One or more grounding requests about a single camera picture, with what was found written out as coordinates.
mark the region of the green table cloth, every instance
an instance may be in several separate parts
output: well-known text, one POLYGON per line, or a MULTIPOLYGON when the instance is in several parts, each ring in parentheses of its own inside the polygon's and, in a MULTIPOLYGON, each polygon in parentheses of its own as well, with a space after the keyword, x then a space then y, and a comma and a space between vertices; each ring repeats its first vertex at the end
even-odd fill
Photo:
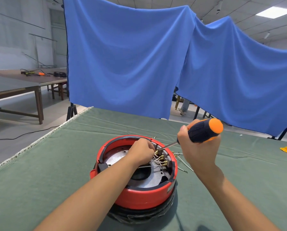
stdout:
MULTIPOLYGON (((88 109, 0 166, 0 230, 34 229, 89 180, 96 154, 106 141, 134 134, 157 136, 169 144, 176 140, 181 125, 88 109)), ((287 154, 279 149, 284 146, 287 142, 223 132, 216 164, 269 219, 287 230, 287 154)), ((181 151, 179 146, 171 149, 181 151)), ((179 171, 177 182, 177 196, 165 216, 134 226, 106 217, 99 230, 230 230, 194 173, 179 171)))

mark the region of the person's leg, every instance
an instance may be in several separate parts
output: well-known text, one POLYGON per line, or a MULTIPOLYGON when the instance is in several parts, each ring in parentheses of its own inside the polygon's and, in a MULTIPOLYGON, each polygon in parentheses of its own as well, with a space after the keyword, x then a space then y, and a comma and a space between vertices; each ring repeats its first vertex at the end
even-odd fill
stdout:
POLYGON ((181 114, 181 115, 185 115, 185 112, 188 110, 189 103, 190 103, 189 100, 184 99, 183 105, 182 105, 182 107, 180 108, 180 114, 181 114))

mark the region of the hand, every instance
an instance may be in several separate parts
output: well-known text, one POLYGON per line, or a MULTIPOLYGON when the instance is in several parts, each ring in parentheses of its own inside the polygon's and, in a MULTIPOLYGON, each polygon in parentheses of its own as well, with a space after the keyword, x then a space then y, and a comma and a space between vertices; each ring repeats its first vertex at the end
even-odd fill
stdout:
POLYGON ((154 156, 155 148, 153 144, 147 139, 137 140, 128 151, 126 157, 139 167, 142 164, 149 163, 154 156))
POLYGON ((178 139, 183 151, 183 156, 191 165, 198 177, 213 174, 218 167, 215 165, 216 154, 220 145, 220 135, 204 143, 193 143, 188 136, 188 129, 199 120, 193 120, 187 127, 182 126, 178 139))

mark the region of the metal plate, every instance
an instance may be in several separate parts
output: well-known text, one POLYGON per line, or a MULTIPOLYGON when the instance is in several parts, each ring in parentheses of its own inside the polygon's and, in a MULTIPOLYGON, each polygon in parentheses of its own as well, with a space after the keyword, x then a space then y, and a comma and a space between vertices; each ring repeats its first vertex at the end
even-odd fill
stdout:
MULTIPOLYGON (((121 158, 125 157, 130 149, 131 145, 116 147, 109 152, 107 152, 103 157, 103 162, 107 163, 108 165, 113 165, 121 158)), ((151 166, 156 166, 157 164, 153 161, 150 162, 151 166)), ((168 179, 170 178, 170 174, 165 171, 166 167, 159 166, 159 167, 151 167, 151 174, 145 180, 130 180, 127 185, 140 187, 140 188, 150 188, 159 185, 163 176, 166 176, 168 179)))

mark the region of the fabric edge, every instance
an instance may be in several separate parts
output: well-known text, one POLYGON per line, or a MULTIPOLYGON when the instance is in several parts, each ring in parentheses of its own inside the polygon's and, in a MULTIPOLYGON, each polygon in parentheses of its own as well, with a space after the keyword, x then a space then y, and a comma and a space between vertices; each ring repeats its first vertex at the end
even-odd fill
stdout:
POLYGON ((4 162, 0 163, 0 168, 2 166, 4 166, 5 164, 9 163, 10 161, 12 161, 13 159, 17 158, 19 155, 21 155, 23 152, 27 151, 28 149, 32 148, 34 145, 36 145, 37 143, 39 143, 40 141, 42 141, 43 139, 47 138, 49 135, 51 135, 52 133, 56 132, 58 129, 60 129, 61 127, 65 126, 66 124, 68 124, 69 122, 73 121, 74 119, 76 119, 77 117, 79 117, 80 115, 82 115, 83 113, 87 112, 88 110, 92 109, 92 107, 88 107, 86 108, 84 111, 82 111, 81 113, 73 116, 72 118, 70 118, 69 120, 65 121, 64 123, 62 123, 60 126, 58 126, 57 128, 53 129, 52 131, 48 132, 47 134, 45 134, 44 136, 42 136, 41 138, 39 138, 38 140, 34 141, 33 143, 31 143, 29 146, 23 148, 22 150, 20 150, 18 153, 16 153, 14 156, 10 157, 9 159, 6 159, 4 162))

